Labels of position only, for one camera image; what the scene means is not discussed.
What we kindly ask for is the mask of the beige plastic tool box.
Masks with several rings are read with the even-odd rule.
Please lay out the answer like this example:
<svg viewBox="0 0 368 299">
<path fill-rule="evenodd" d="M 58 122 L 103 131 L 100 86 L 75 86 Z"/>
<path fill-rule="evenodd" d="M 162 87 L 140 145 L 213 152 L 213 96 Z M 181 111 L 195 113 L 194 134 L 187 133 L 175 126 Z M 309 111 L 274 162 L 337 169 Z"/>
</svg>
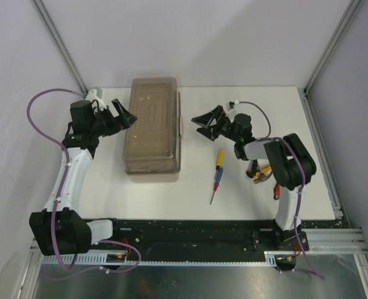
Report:
<svg viewBox="0 0 368 299">
<path fill-rule="evenodd" d="M 177 181 L 182 153 L 181 94 L 177 80 L 134 79 L 129 111 L 137 120 L 125 135 L 125 173 L 138 182 Z"/>
</svg>

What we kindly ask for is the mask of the black handled claw hammer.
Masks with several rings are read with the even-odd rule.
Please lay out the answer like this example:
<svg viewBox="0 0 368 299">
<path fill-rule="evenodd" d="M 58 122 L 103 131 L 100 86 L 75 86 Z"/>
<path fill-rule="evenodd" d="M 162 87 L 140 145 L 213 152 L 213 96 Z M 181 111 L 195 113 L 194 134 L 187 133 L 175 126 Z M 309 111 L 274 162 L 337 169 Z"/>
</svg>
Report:
<svg viewBox="0 0 368 299">
<path fill-rule="evenodd" d="M 249 165 L 248 165 L 248 169 L 246 170 L 246 172 L 250 169 L 250 167 L 251 167 L 251 162 L 252 162 L 252 160 L 249 162 Z M 259 170 L 260 170 L 260 168 L 263 166 L 263 165 L 261 165 L 259 162 L 258 162 L 258 167 L 259 167 Z M 248 177 L 248 178 L 250 178 L 252 181 L 253 181 L 253 183 L 254 184 L 258 184 L 258 183 L 263 183 L 263 182 L 265 182 L 265 181 L 267 181 L 267 180 L 269 180 L 270 178 L 272 177 L 272 170 L 271 171 L 269 171 L 269 172 L 267 172 L 267 173 L 265 173 L 265 174 L 262 174 L 261 176 L 259 176 L 259 177 L 257 177 L 257 178 L 250 178 L 250 177 Z"/>
</svg>

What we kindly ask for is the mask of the black rubber mallet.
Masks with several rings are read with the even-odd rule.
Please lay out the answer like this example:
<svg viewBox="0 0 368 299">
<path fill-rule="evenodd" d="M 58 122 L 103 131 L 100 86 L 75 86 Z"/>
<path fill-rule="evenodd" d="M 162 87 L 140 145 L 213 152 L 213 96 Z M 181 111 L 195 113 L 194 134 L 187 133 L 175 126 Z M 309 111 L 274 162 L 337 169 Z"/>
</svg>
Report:
<svg viewBox="0 0 368 299">
<path fill-rule="evenodd" d="M 259 167 L 258 167 L 258 160 L 257 159 L 254 159 L 252 160 L 251 162 L 251 167 L 250 169 L 247 171 L 247 175 L 248 177 L 250 178 L 256 178 L 259 176 Z"/>
</svg>

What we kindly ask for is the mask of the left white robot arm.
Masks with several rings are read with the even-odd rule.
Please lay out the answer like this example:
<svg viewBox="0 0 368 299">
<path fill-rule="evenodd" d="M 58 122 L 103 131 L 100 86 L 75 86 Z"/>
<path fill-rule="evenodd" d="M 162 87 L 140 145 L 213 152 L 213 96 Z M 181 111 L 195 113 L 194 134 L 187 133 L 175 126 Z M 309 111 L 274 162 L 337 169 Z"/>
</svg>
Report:
<svg viewBox="0 0 368 299">
<path fill-rule="evenodd" d="M 62 141 L 62 164 L 52 194 L 40 212 L 33 212 L 29 225 L 45 256 L 84 254 L 101 241 L 109 249 L 117 248 L 122 234 L 112 218 L 86 221 L 77 209 L 87 171 L 92 164 L 101 137 L 130 128 L 137 118 L 118 99 L 117 111 L 99 100 L 79 100 L 70 106 L 71 122 Z"/>
</svg>

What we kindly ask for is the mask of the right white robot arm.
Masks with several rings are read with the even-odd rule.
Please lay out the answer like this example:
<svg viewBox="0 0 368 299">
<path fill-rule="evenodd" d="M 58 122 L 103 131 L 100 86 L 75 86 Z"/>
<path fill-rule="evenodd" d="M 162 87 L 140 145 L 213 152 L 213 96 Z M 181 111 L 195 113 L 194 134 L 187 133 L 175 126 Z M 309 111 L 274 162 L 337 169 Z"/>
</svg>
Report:
<svg viewBox="0 0 368 299">
<path fill-rule="evenodd" d="M 191 119 L 200 133 L 215 141 L 223 136 L 234 142 L 237 159 L 252 163 L 247 176 L 255 178 L 258 160 L 265 159 L 270 165 L 270 174 L 280 187 L 279 205 L 273 220 L 272 244 L 286 250 L 296 239 L 300 250 L 304 250 L 300 237 L 299 217 L 304 187 L 316 174 L 316 163 L 296 133 L 283 137 L 256 138 L 252 131 L 250 115 L 239 113 L 231 120 L 221 105 L 212 111 Z"/>
</svg>

